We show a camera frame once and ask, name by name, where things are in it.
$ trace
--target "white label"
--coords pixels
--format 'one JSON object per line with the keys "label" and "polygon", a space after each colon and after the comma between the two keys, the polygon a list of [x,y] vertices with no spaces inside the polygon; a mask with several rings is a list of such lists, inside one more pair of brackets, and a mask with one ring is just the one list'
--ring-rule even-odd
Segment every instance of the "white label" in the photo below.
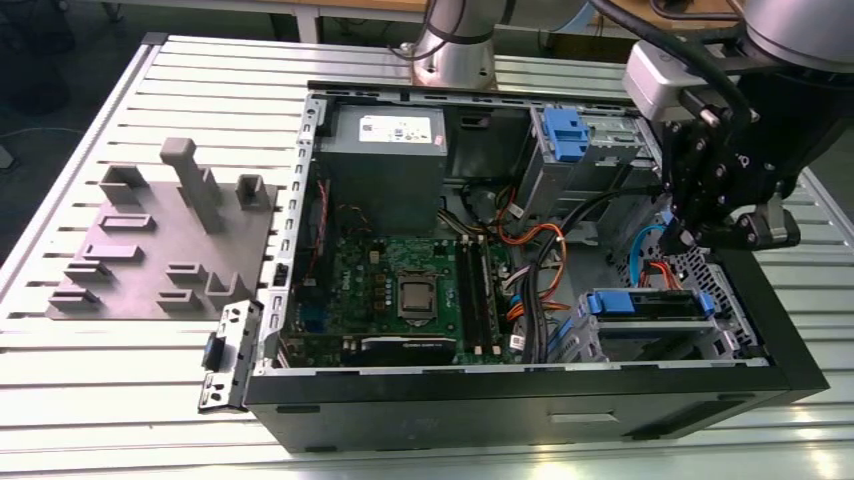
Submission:
{"label": "white label", "polygon": [[509,336],[509,349],[524,350],[524,337],[521,335]]}
{"label": "white label", "polygon": [[432,143],[429,118],[365,115],[359,120],[359,141]]}
{"label": "white label", "polygon": [[521,210],[521,207],[519,205],[516,205],[515,203],[511,203],[509,205],[507,205],[507,211],[516,218],[521,218],[521,214],[524,213],[524,210]]}

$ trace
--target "ram slot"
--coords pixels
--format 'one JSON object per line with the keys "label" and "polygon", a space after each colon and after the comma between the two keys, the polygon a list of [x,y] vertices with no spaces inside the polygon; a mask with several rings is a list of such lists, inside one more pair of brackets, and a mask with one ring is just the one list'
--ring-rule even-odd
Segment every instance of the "ram slot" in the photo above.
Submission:
{"label": "ram slot", "polygon": [[459,306],[463,314],[464,348],[468,352],[480,350],[480,334],[476,324],[473,295],[471,285],[471,269],[468,267],[468,245],[456,242],[456,290]]}
{"label": "ram slot", "polygon": [[476,243],[472,243],[468,247],[468,266],[471,268],[472,296],[480,345],[483,352],[487,353],[492,351],[492,329],[489,328],[489,302],[483,278],[483,253],[480,245]]}

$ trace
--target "slotted aluminum table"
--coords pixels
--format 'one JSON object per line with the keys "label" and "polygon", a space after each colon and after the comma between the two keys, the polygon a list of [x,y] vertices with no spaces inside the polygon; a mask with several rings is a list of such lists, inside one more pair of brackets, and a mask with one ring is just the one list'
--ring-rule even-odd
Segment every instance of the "slotted aluminum table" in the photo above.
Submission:
{"label": "slotted aluminum table", "polygon": [[[501,90],[624,97],[619,65],[499,57],[496,72]],[[196,414],[214,322],[45,318],[104,199],[96,183],[109,165],[126,164],[149,180],[173,181],[157,157],[166,136],[194,139],[196,159],[218,181],[261,174],[285,204],[311,79],[405,84],[408,69],[383,50],[360,47],[189,37],[140,47],[0,270],[0,472],[136,476],[166,469],[198,478],[250,469],[274,479],[800,479],[854,472],[854,235],[808,172],[786,201],[803,242],[759,258],[831,389],[676,441],[290,456],[250,415]],[[278,214],[273,230],[281,221]]]}

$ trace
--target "floor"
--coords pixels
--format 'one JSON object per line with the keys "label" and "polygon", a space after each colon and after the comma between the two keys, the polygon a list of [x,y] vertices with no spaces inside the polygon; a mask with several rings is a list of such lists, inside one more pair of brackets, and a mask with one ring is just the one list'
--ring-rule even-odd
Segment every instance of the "floor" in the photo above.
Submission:
{"label": "floor", "polygon": [[[145,32],[274,39],[270,17],[264,14],[142,6],[124,6],[121,13],[124,20],[112,24],[100,5],[70,4],[66,20],[76,48],[52,57],[70,91],[65,107],[34,117],[21,115],[0,104],[0,146],[14,158],[12,166],[0,169],[0,262],[73,151],[80,137],[73,130],[82,132],[88,128]],[[274,22],[282,38],[296,39],[292,20],[282,17]],[[324,19],[323,30],[328,43],[383,46],[412,40],[419,25]],[[496,52],[519,56],[547,55],[539,37],[536,32],[499,31]],[[9,132],[38,127],[68,130],[32,130],[4,137]],[[814,169],[848,217],[854,218],[854,189],[848,188],[854,181],[854,167],[846,163],[851,157],[854,135],[847,135],[816,162]]]}

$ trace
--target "green motherboard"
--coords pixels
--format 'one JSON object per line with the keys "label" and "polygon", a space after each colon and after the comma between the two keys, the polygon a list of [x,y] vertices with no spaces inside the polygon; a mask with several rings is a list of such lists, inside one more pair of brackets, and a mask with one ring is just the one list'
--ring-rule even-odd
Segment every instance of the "green motherboard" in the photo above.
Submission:
{"label": "green motherboard", "polygon": [[[477,283],[488,290],[480,308],[488,312],[489,321],[475,327],[465,323],[471,322],[465,316],[473,314],[464,313],[468,305],[461,296],[469,294],[459,286],[460,246],[456,240],[408,237],[339,240],[329,300],[323,307],[300,308],[305,333],[289,340],[296,343],[290,351],[298,352],[290,358],[290,366],[341,366],[341,349],[351,341],[352,345],[356,343],[351,339],[395,336],[453,340],[452,364],[512,363],[499,323],[504,321],[505,306],[496,281]],[[472,270],[484,271],[481,276],[491,277],[507,266],[508,253],[501,245],[483,243],[483,247],[477,262],[484,270]]]}

